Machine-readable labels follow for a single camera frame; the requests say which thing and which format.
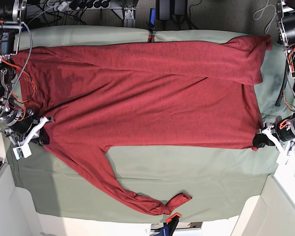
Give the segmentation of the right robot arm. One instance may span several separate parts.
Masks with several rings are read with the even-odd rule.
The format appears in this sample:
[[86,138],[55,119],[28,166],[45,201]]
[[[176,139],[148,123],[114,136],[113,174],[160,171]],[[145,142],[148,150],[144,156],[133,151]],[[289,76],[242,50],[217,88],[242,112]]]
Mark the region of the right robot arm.
[[25,80],[36,91],[24,67],[16,65],[12,56],[19,51],[19,40],[15,38],[25,26],[27,2],[25,0],[0,0],[0,122],[7,130],[2,134],[9,137],[13,145],[19,146],[26,138],[30,142],[47,145],[49,136],[38,125],[31,108],[26,108],[28,100],[22,100],[13,91],[20,80]]

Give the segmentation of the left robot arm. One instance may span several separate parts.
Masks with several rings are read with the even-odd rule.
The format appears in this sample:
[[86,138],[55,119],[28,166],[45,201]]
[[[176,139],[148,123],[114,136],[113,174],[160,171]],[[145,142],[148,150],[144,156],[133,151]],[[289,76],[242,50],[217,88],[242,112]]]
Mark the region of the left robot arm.
[[[286,100],[286,86],[290,87],[295,99],[295,0],[278,0],[275,9],[279,39],[286,57],[284,78],[275,103],[279,106],[281,100]],[[293,114],[287,118],[277,117],[275,122],[266,123],[255,135],[254,147],[275,146],[283,153],[285,150],[282,144],[295,143],[295,106],[287,101],[285,104]]]

